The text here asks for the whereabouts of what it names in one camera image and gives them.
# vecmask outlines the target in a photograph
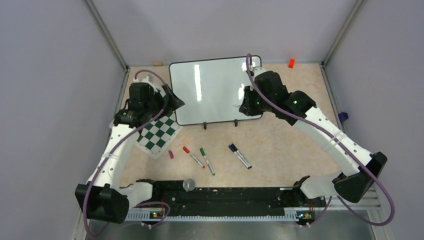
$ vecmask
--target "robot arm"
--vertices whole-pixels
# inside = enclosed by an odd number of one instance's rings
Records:
[[[165,97],[168,98],[167,105],[165,105]],[[140,134],[131,133],[152,119],[161,109],[164,111],[159,118],[184,104],[172,93],[167,84],[161,88],[156,87],[150,76],[145,77],[141,82],[131,84],[129,99],[125,102],[124,108],[114,117],[110,139],[98,167],[88,179],[87,184],[78,184],[75,189],[76,199],[80,208],[83,209],[89,183],[104,160],[108,158],[89,193],[87,218],[120,224],[125,220],[130,208],[152,197],[153,186],[147,182],[136,182],[126,188],[120,188],[124,166],[140,136]],[[110,154],[119,142],[122,143],[113,154]]]
[[[279,112],[266,103],[251,86],[244,88],[244,99],[239,108],[241,113],[247,116],[256,116],[263,112],[274,113],[277,118],[286,120],[291,126],[309,135],[341,168],[341,171],[324,176],[303,177],[295,185],[300,186],[302,192],[309,199],[339,195],[349,202],[359,202],[374,181],[339,146],[339,142],[343,143],[376,177],[387,161],[386,156],[381,152],[372,154],[352,141],[328,120],[316,103],[304,92],[289,93],[276,72],[266,71],[263,67],[253,67],[251,73],[257,87],[273,103],[296,116],[317,124],[334,136],[334,138],[330,138],[316,127]]]

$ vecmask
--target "purple block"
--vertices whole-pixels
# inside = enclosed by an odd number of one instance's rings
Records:
[[[347,112],[341,112],[338,114],[338,119],[340,120],[341,123],[343,123],[344,121],[349,119],[348,113]]]

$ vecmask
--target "green and white chessboard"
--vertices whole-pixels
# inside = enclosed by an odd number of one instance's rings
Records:
[[[166,152],[168,145],[182,128],[182,126],[177,124],[175,114],[169,113],[147,125],[141,131],[135,145],[154,159],[157,159],[162,153]]]

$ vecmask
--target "table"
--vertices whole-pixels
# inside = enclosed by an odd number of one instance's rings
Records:
[[[330,121],[336,124],[320,66],[317,63],[262,64],[280,74],[289,92],[301,90],[307,93],[322,109]],[[134,74],[148,69],[159,74],[170,85],[168,66],[132,67],[123,95],[129,97],[129,86]],[[146,74],[140,73],[141,80]],[[253,166],[247,170],[230,151],[234,143]],[[215,176],[200,166],[183,151],[186,146],[198,159],[203,147]],[[184,126],[168,147],[174,159],[165,152],[158,159],[151,158],[138,147],[132,148],[121,178],[121,186],[138,179],[185,180],[191,178],[197,187],[285,187],[306,175],[320,176],[339,171],[339,166],[306,134],[266,112],[257,120],[211,123],[207,130],[202,125]]]

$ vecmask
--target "wall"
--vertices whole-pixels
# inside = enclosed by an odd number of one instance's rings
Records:
[[[123,71],[84,1],[0,4],[0,233],[69,239]]]
[[[388,157],[397,239],[424,235],[423,12],[422,0],[367,1],[328,67],[350,135]]]
[[[322,61],[356,0],[94,0],[129,65]]]

